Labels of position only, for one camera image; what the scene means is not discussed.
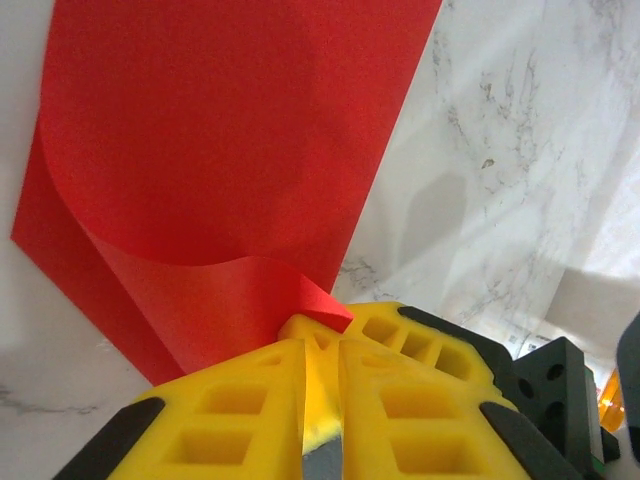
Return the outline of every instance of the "black rubber pad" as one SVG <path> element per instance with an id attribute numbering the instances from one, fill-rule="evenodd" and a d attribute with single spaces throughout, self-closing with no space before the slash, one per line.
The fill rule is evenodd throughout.
<path id="1" fill-rule="evenodd" d="M 493 402 L 480 411 L 532 480 L 582 480 L 527 417 Z"/>
<path id="2" fill-rule="evenodd" d="M 54 480 L 106 480 L 164 408 L 147 398 L 118 411 Z"/>

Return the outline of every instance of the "grey marble veining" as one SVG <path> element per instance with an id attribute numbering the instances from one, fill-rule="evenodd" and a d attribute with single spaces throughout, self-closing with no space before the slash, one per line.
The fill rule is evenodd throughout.
<path id="1" fill-rule="evenodd" d="M 416 305 L 517 355 L 616 161 L 638 21 L 629 1 L 444 2 L 335 294 Z"/>

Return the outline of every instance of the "orange object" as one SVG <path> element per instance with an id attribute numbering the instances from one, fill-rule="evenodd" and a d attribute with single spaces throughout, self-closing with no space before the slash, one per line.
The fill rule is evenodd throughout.
<path id="1" fill-rule="evenodd" d="M 617 370 L 613 371 L 602 391 L 602 395 L 600 395 L 598 416 L 600 424 L 611 433 L 618 430 L 624 421 L 622 390 L 620 390 L 620 379 Z"/>

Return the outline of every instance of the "yellow foam piece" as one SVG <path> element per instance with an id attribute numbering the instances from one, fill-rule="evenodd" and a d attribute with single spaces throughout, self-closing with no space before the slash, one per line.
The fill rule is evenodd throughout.
<path id="1" fill-rule="evenodd" d="M 156 387 L 166 405 L 109 480 L 302 478 L 305 353 L 284 340 Z"/>
<path id="2" fill-rule="evenodd" d="M 465 382 L 486 386 L 494 393 L 493 372 L 470 344 L 426 327 L 398 313 L 397 302 L 347 305 L 354 319 L 344 334 L 304 315 L 294 315 L 278 338 L 305 341 L 307 389 L 303 451 L 308 453 L 340 435 L 338 342 L 357 339 L 383 346 L 426 367 Z"/>
<path id="3" fill-rule="evenodd" d="M 398 313 L 397 302 L 347 305 L 354 319 L 347 338 L 383 345 L 423 365 L 478 385 L 493 385 L 493 372 L 469 343 Z"/>
<path id="4" fill-rule="evenodd" d="M 371 342 L 343 340 L 344 480 L 527 480 L 485 420 L 495 389 L 425 368 Z"/>
<path id="5" fill-rule="evenodd" d="M 307 385 L 303 453 L 315 450 L 340 435 L 338 401 L 338 341 L 342 336 L 304 315 L 294 315 L 278 338 L 305 341 Z"/>

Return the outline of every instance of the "circular hole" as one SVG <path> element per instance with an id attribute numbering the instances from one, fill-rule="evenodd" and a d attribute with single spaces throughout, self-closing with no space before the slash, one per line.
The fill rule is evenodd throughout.
<path id="1" fill-rule="evenodd" d="M 525 397 L 533 398 L 533 387 L 524 378 L 518 379 L 518 387 L 520 387 L 520 391 Z"/>
<path id="2" fill-rule="evenodd" d="M 555 380 L 564 373 L 564 365 L 556 363 L 547 371 L 547 380 Z"/>
<path id="3" fill-rule="evenodd" d="M 544 416 L 547 420 L 559 420 L 564 415 L 564 403 L 553 402 L 544 411 Z"/>

